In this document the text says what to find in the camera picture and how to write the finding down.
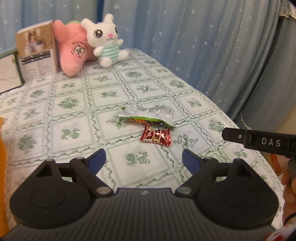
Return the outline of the right hand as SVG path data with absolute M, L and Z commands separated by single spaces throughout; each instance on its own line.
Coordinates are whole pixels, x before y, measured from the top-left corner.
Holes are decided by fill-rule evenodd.
M 282 215 L 282 220 L 285 222 L 287 218 L 296 211 L 296 179 L 293 178 L 293 180 L 291 180 L 289 171 L 285 170 L 281 178 L 281 183 L 285 186 L 283 190 L 283 199 L 285 200 L 285 203 Z

